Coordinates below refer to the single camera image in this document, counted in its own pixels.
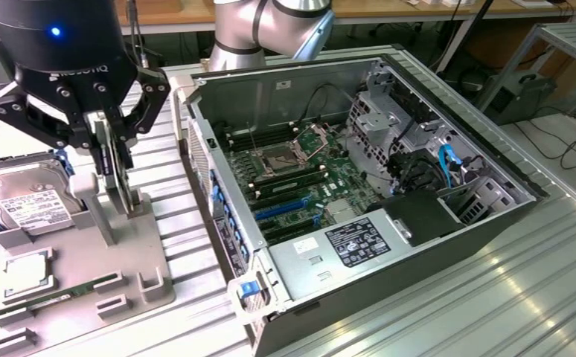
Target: pcie slot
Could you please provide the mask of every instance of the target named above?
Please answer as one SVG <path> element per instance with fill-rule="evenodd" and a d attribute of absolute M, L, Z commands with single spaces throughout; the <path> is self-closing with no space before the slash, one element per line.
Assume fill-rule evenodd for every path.
<path fill-rule="evenodd" d="M 265 199 L 264 201 L 257 201 L 256 203 L 251 204 L 251 210 L 264 210 L 265 208 L 280 205 L 299 198 L 300 198 L 299 193 L 296 192 L 285 193 L 277 197 Z"/>
<path fill-rule="evenodd" d="M 275 221 L 267 221 L 260 223 L 260 230 L 267 231 L 271 228 L 276 228 L 276 226 L 277 226 L 277 223 Z"/>
<path fill-rule="evenodd" d="M 304 197 L 303 199 L 289 202 L 285 205 L 281 205 L 276 208 L 272 208 L 271 210 L 265 210 L 263 212 L 256 213 L 256 220 L 261 221 L 263 219 L 272 218 L 275 216 L 279 216 L 284 213 L 293 212 L 295 210 L 301 210 L 303 208 L 307 208 L 308 203 L 311 202 L 311 196 Z"/>
<path fill-rule="evenodd" d="M 287 240 L 288 238 L 297 237 L 303 234 L 308 234 L 317 229 L 320 229 L 321 226 L 321 216 L 316 215 L 312 217 L 312 219 L 307 219 L 301 222 L 297 222 L 293 225 L 289 225 L 287 227 L 279 228 L 275 231 L 271 231 L 265 234 L 265 238 L 268 241 L 275 241 L 273 243 L 277 244 L 283 240 Z"/>

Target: motherboard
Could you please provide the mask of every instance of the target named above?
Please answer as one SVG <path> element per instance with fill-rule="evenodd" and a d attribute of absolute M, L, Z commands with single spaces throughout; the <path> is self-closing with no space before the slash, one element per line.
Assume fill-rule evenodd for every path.
<path fill-rule="evenodd" d="M 383 199 L 351 160 L 345 132 L 325 123 L 287 132 L 289 140 L 273 133 L 251 136 L 249 149 L 232 140 L 236 149 L 227 153 L 271 245 L 355 218 Z"/>

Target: ram slot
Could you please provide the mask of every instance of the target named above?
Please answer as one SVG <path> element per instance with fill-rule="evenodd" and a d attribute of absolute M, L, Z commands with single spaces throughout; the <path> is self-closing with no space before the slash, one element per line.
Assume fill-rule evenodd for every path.
<path fill-rule="evenodd" d="M 268 132 L 255 132 L 253 140 L 251 134 L 241 134 L 231 138 L 232 144 L 231 149 L 236 152 L 241 152 L 245 150 L 251 150 L 255 147 L 267 147 L 269 145 L 275 145 L 283 143 L 285 141 L 291 141 L 296 137 L 296 133 L 292 128 L 287 126 L 283 129 L 268 131 Z"/>
<path fill-rule="evenodd" d="M 288 191 L 297 191 L 316 184 L 323 184 L 324 182 L 327 182 L 325 172 L 312 173 L 303 177 L 291 178 L 289 180 L 260 187 L 256 190 L 256 198 L 268 199 L 269 197 L 281 195 Z"/>
<path fill-rule="evenodd" d="M 308 175 L 309 173 L 316 173 L 317 171 L 320 171 L 319 165 L 316 165 L 315 167 L 309 167 L 308 169 L 303 169 L 299 171 L 293 171 L 291 173 L 285 173 L 285 174 L 275 176 L 272 178 L 265 178 L 265 179 L 255 182 L 253 184 L 260 187 L 260 186 L 264 186 L 267 184 L 273 184 L 279 181 L 284 181 L 284 180 L 293 179 L 296 177 Z"/>

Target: blue cable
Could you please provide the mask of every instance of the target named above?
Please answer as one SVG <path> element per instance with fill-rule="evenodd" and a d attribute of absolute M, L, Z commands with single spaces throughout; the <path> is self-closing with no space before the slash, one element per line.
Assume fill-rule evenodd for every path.
<path fill-rule="evenodd" d="M 443 172 L 446 173 L 447 186 L 450 188 L 452 188 L 450 167 L 447 166 L 446 154 L 447 154 L 447 156 L 450 156 L 450 160 L 454 161 L 459 165 L 463 165 L 463 160 L 456 156 L 455 148 L 450 144 L 444 144 L 440 147 L 440 149 L 439 149 L 440 168 L 443 169 Z"/>

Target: blue pcie slot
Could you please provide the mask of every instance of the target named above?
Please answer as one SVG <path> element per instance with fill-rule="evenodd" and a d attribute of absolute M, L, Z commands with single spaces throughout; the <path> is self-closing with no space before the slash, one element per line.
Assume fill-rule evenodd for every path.
<path fill-rule="evenodd" d="M 304 197 L 299 201 L 289 202 L 277 208 L 273 208 L 271 210 L 265 210 L 264 212 L 256 213 L 256 220 L 260 221 L 263 219 L 279 216 L 283 213 L 293 212 L 295 210 L 301 210 L 303 208 L 307 208 L 309 202 L 311 202 L 311 196 Z"/>

